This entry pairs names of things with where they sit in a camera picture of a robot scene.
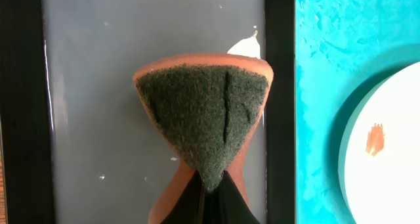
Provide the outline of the light blue plate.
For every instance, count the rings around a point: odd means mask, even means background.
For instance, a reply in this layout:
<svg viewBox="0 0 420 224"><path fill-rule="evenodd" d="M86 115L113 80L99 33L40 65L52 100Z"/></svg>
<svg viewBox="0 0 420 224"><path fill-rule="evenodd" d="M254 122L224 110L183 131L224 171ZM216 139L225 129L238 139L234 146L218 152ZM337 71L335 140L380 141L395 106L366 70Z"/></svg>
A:
<svg viewBox="0 0 420 224"><path fill-rule="evenodd" d="M419 222L419 63L360 101L343 133L338 175L356 223Z"/></svg>

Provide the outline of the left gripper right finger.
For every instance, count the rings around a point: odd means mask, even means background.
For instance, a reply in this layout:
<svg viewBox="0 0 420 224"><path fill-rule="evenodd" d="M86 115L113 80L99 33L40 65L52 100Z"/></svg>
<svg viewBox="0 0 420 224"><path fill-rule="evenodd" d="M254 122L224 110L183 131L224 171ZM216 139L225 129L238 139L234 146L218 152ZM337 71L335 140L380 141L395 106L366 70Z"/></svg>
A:
<svg viewBox="0 0 420 224"><path fill-rule="evenodd" d="M227 171L224 171L214 195L214 224L259 224Z"/></svg>

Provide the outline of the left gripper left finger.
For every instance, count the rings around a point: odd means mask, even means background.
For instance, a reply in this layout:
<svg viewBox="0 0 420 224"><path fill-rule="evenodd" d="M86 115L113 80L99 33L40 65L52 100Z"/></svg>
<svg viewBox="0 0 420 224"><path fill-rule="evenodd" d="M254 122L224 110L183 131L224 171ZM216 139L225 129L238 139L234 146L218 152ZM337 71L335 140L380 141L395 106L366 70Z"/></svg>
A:
<svg viewBox="0 0 420 224"><path fill-rule="evenodd" d="M161 224L202 224L204 205L205 187L196 171Z"/></svg>

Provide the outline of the green orange sponge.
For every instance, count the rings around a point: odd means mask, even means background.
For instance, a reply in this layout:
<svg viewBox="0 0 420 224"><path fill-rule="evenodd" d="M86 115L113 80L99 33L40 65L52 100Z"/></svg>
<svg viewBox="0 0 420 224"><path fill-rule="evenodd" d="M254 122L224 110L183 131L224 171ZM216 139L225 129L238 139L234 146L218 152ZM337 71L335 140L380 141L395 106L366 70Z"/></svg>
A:
<svg viewBox="0 0 420 224"><path fill-rule="evenodd" d="M202 224L213 223L214 193L224 171L250 209L243 168L273 77L267 61L228 53L171 56L135 72L149 119L180 159L149 223L167 217L196 171L205 187Z"/></svg>

